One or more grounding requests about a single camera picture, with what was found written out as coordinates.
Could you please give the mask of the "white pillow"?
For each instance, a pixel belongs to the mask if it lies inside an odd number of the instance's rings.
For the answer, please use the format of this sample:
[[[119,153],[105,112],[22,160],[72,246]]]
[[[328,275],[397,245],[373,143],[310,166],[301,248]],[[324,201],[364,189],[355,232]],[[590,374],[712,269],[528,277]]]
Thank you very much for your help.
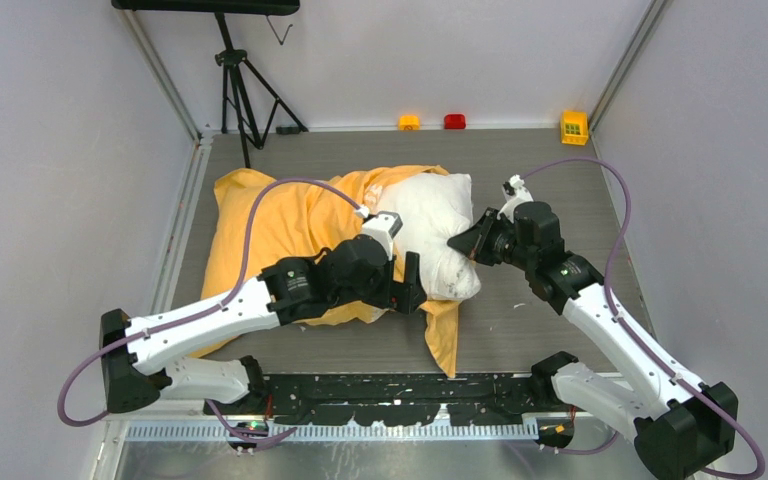
[[[463,301],[480,291],[473,262],[448,245],[473,225],[470,175],[413,175],[385,187],[377,208],[400,216],[396,248],[419,255],[420,281],[430,300]]]

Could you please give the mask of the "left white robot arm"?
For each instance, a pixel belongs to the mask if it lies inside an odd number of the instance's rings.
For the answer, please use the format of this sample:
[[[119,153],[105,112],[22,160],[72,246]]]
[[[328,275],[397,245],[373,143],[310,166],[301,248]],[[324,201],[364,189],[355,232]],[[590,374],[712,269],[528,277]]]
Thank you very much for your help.
[[[313,257],[286,257],[231,290],[148,317],[114,309],[100,319],[99,346],[106,409],[128,413],[159,399],[214,400],[244,414],[258,412],[267,389],[253,360],[216,362],[194,352],[223,339],[269,330],[353,302],[408,314],[426,294],[420,256],[396,256],[378,240],[358,235]]]

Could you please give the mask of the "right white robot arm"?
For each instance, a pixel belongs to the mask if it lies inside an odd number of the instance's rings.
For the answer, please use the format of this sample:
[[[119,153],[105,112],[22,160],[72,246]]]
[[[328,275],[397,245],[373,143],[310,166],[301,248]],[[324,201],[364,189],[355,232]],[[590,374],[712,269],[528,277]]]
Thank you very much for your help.
[[[627,383],[560,351],[530,369],[537,406],[590,413],[630,441],[657,479],[685,479],[733,450],[727,420],[737,414],[736,394],[724,383],[706,384],[636,323],[601,273],[566,249],[548,204],[525,202],[511,216],[488,209],[447,244],[478,264],[522,270],[532,292],[598,346]]]

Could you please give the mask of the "orange pillowcase with white print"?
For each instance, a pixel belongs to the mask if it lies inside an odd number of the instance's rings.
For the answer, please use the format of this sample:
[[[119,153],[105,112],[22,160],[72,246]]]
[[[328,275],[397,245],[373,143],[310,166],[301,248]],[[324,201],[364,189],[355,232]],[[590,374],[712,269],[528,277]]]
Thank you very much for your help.
[[[441,166],[402,165],[354,171],[329,180],[349,200],[380,212],[383,189],[419,173],[449,173]],[[207,259],[201,295],[209,298],[230,290],[244,269],[251,278],[267,266],[290,256],[311,256],[360,231],[360,220],[338,194],[305,183],[283,184],[255,201],[274,178],[252,169],[238,169],[217,180],[214,196],[218,220]],[[456,373],[459,305],[463,301],[429,298],[425,342],[439,368]]]

